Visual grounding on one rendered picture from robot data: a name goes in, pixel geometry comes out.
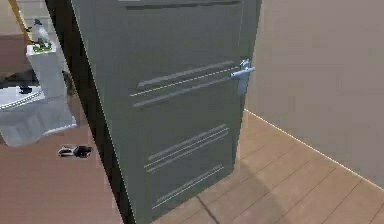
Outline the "small black and white object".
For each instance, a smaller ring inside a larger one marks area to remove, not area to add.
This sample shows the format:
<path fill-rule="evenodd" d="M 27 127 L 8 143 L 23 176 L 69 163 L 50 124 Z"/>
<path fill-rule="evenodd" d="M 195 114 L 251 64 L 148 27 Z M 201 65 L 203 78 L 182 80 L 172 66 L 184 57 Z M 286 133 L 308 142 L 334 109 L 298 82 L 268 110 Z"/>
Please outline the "small black and white object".
<path fill-rule="evenodd" d="M 59 151 L 58 155 L 60 157 L 78 157 L 78 158 L 87 158 L 92 153 L 93 148 L 86 145 L 64 145 Z"/>

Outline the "white toilet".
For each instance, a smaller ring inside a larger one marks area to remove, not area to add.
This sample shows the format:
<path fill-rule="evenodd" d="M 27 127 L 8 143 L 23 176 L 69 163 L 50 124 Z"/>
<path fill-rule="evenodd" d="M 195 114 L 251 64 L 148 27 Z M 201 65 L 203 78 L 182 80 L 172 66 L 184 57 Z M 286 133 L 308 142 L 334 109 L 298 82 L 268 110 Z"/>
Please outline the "white toilet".
<path fill-rule="evenodd" d="M 0 88 L 0 135 L 10 147 L 31 144 L 77 126 L 67 104 L 63 63 L 57 56 L 56 45 L 42 52 L 28 45 L 26 56 L 38 85 Z"/>

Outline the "white bird figurine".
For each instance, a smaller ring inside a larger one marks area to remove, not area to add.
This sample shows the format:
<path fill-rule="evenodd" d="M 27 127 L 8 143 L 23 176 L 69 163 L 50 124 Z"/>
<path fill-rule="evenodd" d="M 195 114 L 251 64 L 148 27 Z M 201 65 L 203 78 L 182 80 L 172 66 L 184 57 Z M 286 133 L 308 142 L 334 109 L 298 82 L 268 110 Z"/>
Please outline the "white bird figurine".
<path fill-rule="evenodd" d="M 35 52 L 45 52 L 52 49 L 49 34 L 39 19 L 34 20 L 34 24 L 31 27 L 31 34 L 34 36 L 32 42 Z"/>

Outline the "grey-green room door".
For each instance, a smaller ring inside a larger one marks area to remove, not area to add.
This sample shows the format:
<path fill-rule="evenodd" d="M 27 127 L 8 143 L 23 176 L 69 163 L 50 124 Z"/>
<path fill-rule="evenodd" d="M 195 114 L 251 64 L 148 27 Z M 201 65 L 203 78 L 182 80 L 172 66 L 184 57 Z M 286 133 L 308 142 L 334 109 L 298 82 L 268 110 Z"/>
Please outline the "grey-green room door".
<path fill-rule="evenodd" d="M 136 224 L 229 175 L 261 0 L 71 0 Z"/>

